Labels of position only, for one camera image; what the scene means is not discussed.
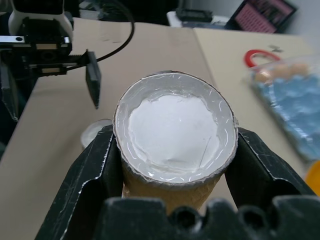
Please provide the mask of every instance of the wall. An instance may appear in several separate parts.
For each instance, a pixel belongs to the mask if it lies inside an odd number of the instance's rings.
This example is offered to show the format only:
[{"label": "wall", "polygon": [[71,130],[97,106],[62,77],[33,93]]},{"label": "wall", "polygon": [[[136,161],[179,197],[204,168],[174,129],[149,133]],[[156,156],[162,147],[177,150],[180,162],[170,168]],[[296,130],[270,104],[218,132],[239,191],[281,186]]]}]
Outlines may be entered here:
[{"label": "wall", "polygon": [[[211,10],[215,15],[230,17],[243,0],[190,0],[193,9]],[[302,36],[320,53],[320,0],[288,0],[296,7],[286,33]]]}]

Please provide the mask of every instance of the white robot part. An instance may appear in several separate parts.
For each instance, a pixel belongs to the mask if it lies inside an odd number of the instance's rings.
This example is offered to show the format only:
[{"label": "white robot part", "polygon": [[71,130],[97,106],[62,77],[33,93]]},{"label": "white robot part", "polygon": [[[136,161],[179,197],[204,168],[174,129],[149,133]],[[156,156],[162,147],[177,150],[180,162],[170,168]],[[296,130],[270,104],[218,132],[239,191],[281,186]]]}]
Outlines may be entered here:
[{"label": "white robot part", "polygon": [[65,16],[64,9],[62,9],[61,14],[41,14],[41,13],[21,12],[16,9],[14,5],[14,0],[10,0],[10,1],[13,9],[8,22],[10,35],[12,36],[17,35],[24,18],[38,19],[38,20],[56,20],[60,23],[62,29],[68,34],[70,41],[72,41],[73,28],[70,21]]}]

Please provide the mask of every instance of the egg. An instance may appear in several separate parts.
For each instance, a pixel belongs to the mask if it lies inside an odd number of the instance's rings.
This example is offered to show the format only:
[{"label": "egg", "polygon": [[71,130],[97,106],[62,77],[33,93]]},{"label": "egg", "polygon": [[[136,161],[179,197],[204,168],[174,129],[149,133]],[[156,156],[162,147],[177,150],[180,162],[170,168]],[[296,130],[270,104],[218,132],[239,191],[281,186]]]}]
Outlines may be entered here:
[{"label": "egg", "polygon": [[273,76],[289,80],[292,76],[291,69],[287,64],[278,64],[273,68]]},{"label": "egg", "polygon": [[307,76],[309,74],[309,66],[305,63],[294,63],[290,70],[292,75]]},{"label": "egg", "polygon": [[272,83],[273,75],[269,70],[261,69],[255,74],[254,80],[263,84],[270,84]]}]

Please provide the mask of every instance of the beige table surface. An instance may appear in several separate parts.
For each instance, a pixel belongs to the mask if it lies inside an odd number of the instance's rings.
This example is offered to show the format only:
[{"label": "beige table surface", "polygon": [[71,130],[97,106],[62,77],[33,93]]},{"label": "beige table surface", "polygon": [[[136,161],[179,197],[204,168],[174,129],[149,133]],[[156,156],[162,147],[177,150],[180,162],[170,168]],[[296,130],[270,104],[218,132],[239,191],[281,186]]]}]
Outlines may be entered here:
[{"label": "beige table surface", "polygon": [[[87,48],[102,56],[126,39],[128,23],[75,19],[75,53]],[[36,236],[72,162],[82,152],[81,133],[94,121],[113,118],[118,100],[135,81],[162,70],[187,72],[212,83],[192,29],[137,23],[132,42],[99,64],[100,108],[85,84],[85,69],[41,78],[0,162],[0,239]]]},{"label": "beige table surface", "polygon": [[[248,68],[243,58],[251,49],[271,51],[270,45],[283,50],[281,53],[276,53],[283,59],[312,54],[312,49],[301,37],[293,35],[203,28],[197,28],[194,31],[216,86],[230,103],[239,126],[256,132],[272,151],[286,160],[300,176],[303,176],[306,168],[302,160],[249,87],[245,79]],[[233,202],[230,192],[224,190],[226,188],[226,180],[222,177],[210,198],[223,197]]]}]

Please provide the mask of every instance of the red tape roll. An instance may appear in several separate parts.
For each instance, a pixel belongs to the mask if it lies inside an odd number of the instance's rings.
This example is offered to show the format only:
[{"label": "red tape roll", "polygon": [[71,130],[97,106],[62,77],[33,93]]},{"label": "red tape roll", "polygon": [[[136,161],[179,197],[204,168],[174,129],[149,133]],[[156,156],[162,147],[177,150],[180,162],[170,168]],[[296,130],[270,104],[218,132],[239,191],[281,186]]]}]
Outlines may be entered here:
[{"label": "red tape roll", "polygon": [[255,62],[253,61],[253,57],[255,55],[264,55],[264,56],[272,59],[273,61],[281,60],[280,57],[273,54],[272,52],[265,51],[265,50],[259,50],[259,49],[252,49],[252,50],[247,51],[246,54],[244,55],[244,62],[249,68],[257,66],[257,64],[255,64]]}]

